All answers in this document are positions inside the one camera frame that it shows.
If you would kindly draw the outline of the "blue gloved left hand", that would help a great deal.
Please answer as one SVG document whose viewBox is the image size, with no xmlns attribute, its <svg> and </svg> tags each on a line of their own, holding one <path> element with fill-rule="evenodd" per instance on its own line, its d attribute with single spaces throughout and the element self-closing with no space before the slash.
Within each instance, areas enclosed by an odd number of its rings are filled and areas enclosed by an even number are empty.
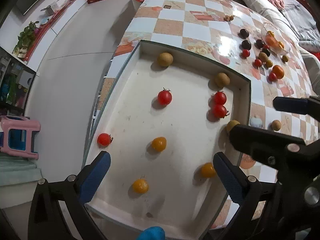
<svg viewBox="0 0 320 240">
<path fill-rule="evenodd" d="M 136 240 L 165 240 L 165 231 L 160 226 L 152 226 L 142 231 Z"/>
</svg>

